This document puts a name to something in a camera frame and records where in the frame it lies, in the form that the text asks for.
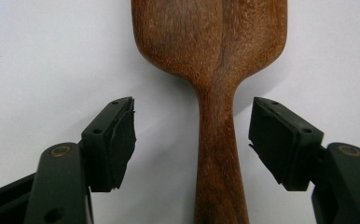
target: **brown wooden handle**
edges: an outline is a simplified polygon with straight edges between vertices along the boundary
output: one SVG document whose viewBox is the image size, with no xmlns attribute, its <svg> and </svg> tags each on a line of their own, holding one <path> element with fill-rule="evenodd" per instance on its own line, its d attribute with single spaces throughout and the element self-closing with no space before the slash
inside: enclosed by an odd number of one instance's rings
<svg viewBox="0 0 360 224">
<path fill-rule="evenodd" d="M 249 223 L 233 126 L 233 92 L 198 92 L 201 116 L 195 223 Z"/>
</svg>

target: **wood grain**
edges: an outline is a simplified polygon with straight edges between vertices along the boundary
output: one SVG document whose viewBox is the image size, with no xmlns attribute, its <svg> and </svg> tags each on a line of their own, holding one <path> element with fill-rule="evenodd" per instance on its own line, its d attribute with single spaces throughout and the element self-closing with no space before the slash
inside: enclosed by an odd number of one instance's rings
<svg viewBox="0 0 360 224">
<path fill-rule="evenodd" d="M 286 40 L 286 0 L 132 0 L 142 55 L 178 75 L 200 103 L 195 223 L 248 223 L 232 118 L 233 96 Z"/>
</svg>

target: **clamp jaw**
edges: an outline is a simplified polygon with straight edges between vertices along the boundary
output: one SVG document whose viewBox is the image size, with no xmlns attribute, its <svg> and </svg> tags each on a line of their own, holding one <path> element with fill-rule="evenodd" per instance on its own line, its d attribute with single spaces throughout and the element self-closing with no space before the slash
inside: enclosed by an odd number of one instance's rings
<svg viewBox="0 0 360 224">
<path fill-rule="evenodd" d="M 37 172 L 0 188 L 0 223 L 93 223 L 90 190 L 119 189 L 134 151 L 133 99 L 118 99 L 81 134 L 45 150 Z"/>
<path fill-rule="evenodd" d="M 321 147 L 323 132 L 285 106 L 255 98 L 251 147 L 279 184 L 304 191 L 309 182 L 317 223 L 360 223 L 360 148 Z"/>
</svg>

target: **white background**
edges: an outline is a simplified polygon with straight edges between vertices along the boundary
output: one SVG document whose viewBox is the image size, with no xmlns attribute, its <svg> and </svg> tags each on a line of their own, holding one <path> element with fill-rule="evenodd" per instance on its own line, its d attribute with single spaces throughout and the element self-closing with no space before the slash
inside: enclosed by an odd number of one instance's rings
<svg viewBox="0 0 360 224">
<path fill-rule="evenodd" d="M 315 223 L 311 194 L 278 186 L 247 146 L 254 96 L 276 100 L 360 147 L 360 1 L 289 1 L 284 53 L 236 92 L 234 119 L 252 223 Z M 94 193 L 95 221 L 192 223 L 198 103 L 139 54 L 131 2 L 0 1 L 0 187 L 80 134 L 106 104 L 135 98 L 136 149 L 120 190 Z"/>
</svg>

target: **screw hole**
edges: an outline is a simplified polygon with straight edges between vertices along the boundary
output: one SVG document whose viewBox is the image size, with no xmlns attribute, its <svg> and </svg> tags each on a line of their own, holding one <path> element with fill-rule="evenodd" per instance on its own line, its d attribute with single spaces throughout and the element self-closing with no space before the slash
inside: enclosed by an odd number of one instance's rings
<svg viewBox="0 0 360 224">
<path fill-rule="evenodd" d="M 304 133 L 311 133 L 311 132 L 312 132 L 311 129 L 307 129 L 307 128 L 302 129 L 302 131 L 303 131 Z"/>
<path fill-rule="evenodd" d="M 348 156 L 353 156 L 353 157 L 359 157 L 360 156 L 360 151 L 357 148 L 354 148 L 354 147 L 340 146 L 340 147 L 338 147 L 338 149 L 340 151 L 342 151 L 344 154 L 348 155 Z"/>
<path fill-rule="evenodd" d="M 59 146 L 52 149 L 49 153 L 51 157 L 62 157 L 69 154 L 72 151 L 72 148 L 69 146 Z"/>
<path fill-rule="evenodd" d="M 95 130 L 93 130 L 93 133 L 96 133 L 96 134 L 101 133 L 101 132 L 102 132 L 101 129 L 95 129 Z"/>
<path fill-rule="evenodd" d="M 54 223 L 61 220 L 63 216 L 64 216 L 64 209 L 55 208 L 46 213 L 46 215 L 44 216 L 44 220 L 46 220 L 47 223 Z"/>
</svg>

